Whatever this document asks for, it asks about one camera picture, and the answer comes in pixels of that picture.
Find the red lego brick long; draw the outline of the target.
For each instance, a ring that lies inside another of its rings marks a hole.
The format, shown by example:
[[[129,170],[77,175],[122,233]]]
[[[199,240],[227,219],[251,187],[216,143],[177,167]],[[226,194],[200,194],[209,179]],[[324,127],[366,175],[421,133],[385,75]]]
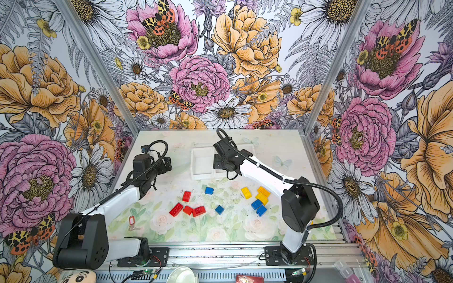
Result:
[[[172,217],[176,217],[182,210],[184,209],[184,205],[177,203],[169,212]]]

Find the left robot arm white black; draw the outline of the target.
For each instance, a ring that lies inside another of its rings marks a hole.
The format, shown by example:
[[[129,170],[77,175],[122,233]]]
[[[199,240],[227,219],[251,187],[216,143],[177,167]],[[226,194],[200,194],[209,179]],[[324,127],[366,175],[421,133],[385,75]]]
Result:
[[[155,187],[156,178],[172,170],[168,143],[142,146],[133,169],[118,189],[92,208],[70,213],[61,221],[53,265],[62,270],[96,270],[105,262],[125,260],[144,265],[151,258],[147,238],[109,239],[107,227]]]

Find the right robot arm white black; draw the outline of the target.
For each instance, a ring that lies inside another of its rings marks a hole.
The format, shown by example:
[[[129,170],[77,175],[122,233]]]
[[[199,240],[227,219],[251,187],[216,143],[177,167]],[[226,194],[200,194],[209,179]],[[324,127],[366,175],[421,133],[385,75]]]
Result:
[[[282,218],[289,228],[280,244],[281,257],[286,264],[295,264],[306,246],[309,227],[320,210],[308,180],[287,178],[260,162],[251,152],[238,150],[231,137],[215,143],[214,149],[214,169],[249,178],[280,198]]]

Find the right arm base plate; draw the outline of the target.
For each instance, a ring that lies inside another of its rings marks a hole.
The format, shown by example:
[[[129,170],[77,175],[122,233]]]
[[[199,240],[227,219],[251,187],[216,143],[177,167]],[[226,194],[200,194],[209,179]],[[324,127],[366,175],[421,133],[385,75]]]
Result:
[[[308,266],[314,263],[315,252],[308,245],[302,246],[296,253],[291,253],[284,246],[266,246],[264,256],[267,266]]]

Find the white three-compartment container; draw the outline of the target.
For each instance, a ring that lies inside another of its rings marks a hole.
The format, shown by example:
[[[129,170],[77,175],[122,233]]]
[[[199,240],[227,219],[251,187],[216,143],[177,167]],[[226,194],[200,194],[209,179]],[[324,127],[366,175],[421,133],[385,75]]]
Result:
[[[214,154],[216,150],[213,146],[193,147],[191,150],[191,178],[192,180],[222,179],[227,177],[227,172],[214,169]]]

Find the yellow lego brick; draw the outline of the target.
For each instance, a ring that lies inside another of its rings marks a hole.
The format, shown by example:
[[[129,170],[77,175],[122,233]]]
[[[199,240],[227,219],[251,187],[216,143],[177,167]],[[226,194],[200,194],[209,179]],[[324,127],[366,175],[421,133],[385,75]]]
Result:
[[[250,199],[252,197],[252,194],[248,187],[243,187],[241,189],[241,193],[245,199]]]
[[[264,206],[268,204],[268,197],[262,193],[258,193],[256,199],[259,200]]]
[[[259,194],[262,194],[262,195],[265,196],[266,198],[268,198],[268,197],[271,195],[271,193],[270,193],[268,190],[266,190],[264,187],[262,187],[262,186],[260,186],[260,187],[258,188],[257,192],[258,192]]]

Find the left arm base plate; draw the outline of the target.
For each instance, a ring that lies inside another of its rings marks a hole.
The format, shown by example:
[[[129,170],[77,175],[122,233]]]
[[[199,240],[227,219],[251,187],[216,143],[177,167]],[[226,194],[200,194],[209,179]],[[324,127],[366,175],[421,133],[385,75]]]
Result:
[[[121,268],[132,267],[166,267],[170,249],[167,247],[151,247],[149,252],[133,258],[119,259],[117,266]]]

